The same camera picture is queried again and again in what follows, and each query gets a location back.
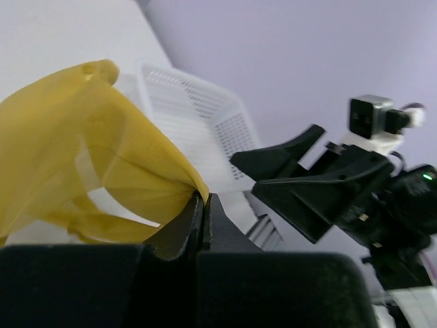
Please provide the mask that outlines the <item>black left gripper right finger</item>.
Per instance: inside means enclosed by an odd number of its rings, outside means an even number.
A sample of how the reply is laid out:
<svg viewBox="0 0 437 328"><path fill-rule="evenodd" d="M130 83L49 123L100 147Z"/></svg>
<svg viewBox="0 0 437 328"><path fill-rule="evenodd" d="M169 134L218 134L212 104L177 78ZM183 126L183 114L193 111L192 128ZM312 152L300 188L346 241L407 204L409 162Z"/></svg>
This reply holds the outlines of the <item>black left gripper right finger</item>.
<svg viewBox="0 0 437 328"><path fill-rule="evenodd" d="M228 219L217 195L204 209L197 255L198 327L376 327L354 261L334 253L263 251Z"/></svg>

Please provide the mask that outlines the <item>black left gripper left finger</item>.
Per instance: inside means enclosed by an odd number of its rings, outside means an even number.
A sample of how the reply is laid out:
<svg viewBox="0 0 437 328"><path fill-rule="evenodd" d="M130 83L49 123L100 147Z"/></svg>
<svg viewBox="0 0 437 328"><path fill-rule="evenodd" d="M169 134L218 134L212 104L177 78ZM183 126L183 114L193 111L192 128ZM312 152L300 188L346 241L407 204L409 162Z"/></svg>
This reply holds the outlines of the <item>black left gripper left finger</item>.
<svg viewBox="0 0 437 328"><path fill-rule="evenodd" d="M149 241L1 250L2 327L194 327L203 201Z"/></svg>

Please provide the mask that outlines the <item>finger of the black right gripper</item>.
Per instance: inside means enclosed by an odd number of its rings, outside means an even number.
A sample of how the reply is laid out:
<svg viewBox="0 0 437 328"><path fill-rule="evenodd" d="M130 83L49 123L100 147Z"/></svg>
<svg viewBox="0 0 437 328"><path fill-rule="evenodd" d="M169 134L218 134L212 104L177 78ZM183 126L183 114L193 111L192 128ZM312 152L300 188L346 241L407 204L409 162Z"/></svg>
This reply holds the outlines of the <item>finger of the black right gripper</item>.
<svg viewBox="0 0 437 328"><path fill-rule="evenodd" d="M363 203L393 171L384 155L366 150L327 150L305 176L255 183L253 195L311 243Z"/></svg>
<svg viewBox="0 0 437 328"><path fill-rule="evenodd" d="M312 124L307 130L285 143L236 152L229 161L250 178L289 178L294 174L305 174L306 169L299 161L324 133L325 130L321 126Z"/></svg>

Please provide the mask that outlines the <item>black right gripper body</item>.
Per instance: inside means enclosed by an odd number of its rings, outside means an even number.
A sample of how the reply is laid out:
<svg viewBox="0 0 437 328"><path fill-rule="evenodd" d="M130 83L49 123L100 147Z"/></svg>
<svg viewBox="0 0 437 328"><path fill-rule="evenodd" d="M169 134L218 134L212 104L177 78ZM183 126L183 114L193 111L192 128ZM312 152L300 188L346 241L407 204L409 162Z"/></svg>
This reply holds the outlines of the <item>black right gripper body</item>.
<svg viewBox="0 0 437 328"><path fill-rule="evenodd" d="M436 168L401 168L340 218L323 223L320 234L333 226L369 249L362 261L383 288L431 285L435 277L420 253L436 234Z"/></svg>

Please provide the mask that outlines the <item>yellow bra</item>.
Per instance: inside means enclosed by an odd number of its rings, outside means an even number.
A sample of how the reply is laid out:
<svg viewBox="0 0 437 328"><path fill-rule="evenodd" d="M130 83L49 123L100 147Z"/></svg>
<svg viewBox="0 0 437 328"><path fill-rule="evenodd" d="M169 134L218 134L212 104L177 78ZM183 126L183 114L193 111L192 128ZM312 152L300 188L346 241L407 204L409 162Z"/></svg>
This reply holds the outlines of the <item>yellow bra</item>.
<svg viewBox="0 0 437 328"><path fill-rule="evenodd" d="M85 243L142 243L210 192L115 88L108 59L54 72L1 103L1 240L45 221Z"/></svg>

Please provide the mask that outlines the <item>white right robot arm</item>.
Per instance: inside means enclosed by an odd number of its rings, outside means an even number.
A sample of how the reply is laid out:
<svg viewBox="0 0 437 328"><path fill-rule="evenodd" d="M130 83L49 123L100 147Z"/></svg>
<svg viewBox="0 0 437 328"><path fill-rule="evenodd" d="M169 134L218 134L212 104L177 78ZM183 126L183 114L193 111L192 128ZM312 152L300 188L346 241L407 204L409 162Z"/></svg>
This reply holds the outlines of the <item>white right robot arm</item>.
<svg viewBox="0 0 437 328"><path fill-rule="evenodd" d="M310 167L301 158L324 134L311 125L292 140L233 154L252 178L252 194L311 243L337 227L369 250L385 296L376 312L396 313L408 327L436 326L436 274L424 251L436 234L436 168L396 168L403 136L347 134L328 143Z"/></svg>

